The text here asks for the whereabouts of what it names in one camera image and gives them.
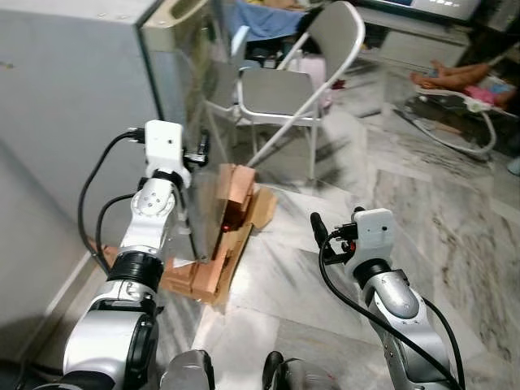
marble floor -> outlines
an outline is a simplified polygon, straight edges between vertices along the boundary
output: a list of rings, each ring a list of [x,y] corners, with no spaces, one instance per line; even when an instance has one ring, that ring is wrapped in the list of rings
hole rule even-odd
[[[258,183],[278,197],[275,216],[249,238],[225,306],[162,293],[160,366],[186,349],[206,349],[217,389],[259,390],[264,359],[278,349],[323,366],[344,390],[392,388],[369,323],[322,281],[309,223],[313,211],[333,227],[348,222],[355,206],[387,207],[397,222],[394,266],[448,318],[467,389],[520,387],[520,178],[505,171],[504,156],[476,162],[427,139],[383,104],[384,80],[371,68],[350,75],[351,89],[334,93],[318,138],[315,181],[306,179],[309,152],[300,129],[260,162]],[[400,82],[393,96],[408,93]],[[355,118],[381,104],[382,114]],[[249,128],[239,130],[232,156],[246,163]],[[260,126],[261,140],[274,131]],[[341,266],[331,273],[358,297]]]

chair backrest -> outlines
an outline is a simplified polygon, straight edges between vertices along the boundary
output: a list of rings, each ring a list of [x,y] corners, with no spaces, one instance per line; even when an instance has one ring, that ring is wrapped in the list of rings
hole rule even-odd
[[[349,2],[326,6],[307,29],[327,63],[327,78],[344,72],[358,56],[365,39],[365,24]]]
[[[249,26],[240,26],[231,40],[231,63],[236,70],[240,70],[245,59],[245,47],[247,46],[249,30]]]

chair seat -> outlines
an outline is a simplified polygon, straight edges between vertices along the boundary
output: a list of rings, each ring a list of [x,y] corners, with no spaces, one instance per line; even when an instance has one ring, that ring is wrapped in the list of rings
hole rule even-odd
[[[240,80],[244,108],[259,114],[292,116],[314,92],[309,75],[294,71],[248,69]]]

bare foot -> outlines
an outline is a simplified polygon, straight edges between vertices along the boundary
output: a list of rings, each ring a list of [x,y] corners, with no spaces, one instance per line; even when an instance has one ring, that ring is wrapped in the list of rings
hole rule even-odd
[[[423,89],[444,89],[444,88],[440,87],[439,85],[435,84],[434,82],[432,82],[429,77],[421,76],[420,74],[418,74],[415,71],[412,71],[409,74],[409,78],[412,80],[412,82],[414,84],[418,85],[419,87],[421,87]]]
[[[424,88],[424,89],[443,89],[439,85],[433,84],[433,83],[431,83],[429,81],[423,81],[421,83],[421,88]]]

wall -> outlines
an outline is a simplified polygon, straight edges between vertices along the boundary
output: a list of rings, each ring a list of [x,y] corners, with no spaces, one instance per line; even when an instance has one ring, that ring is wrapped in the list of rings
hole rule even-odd
[[[13,358],[85,249],[76,226],[1,141],[0,202],[0,358]]]

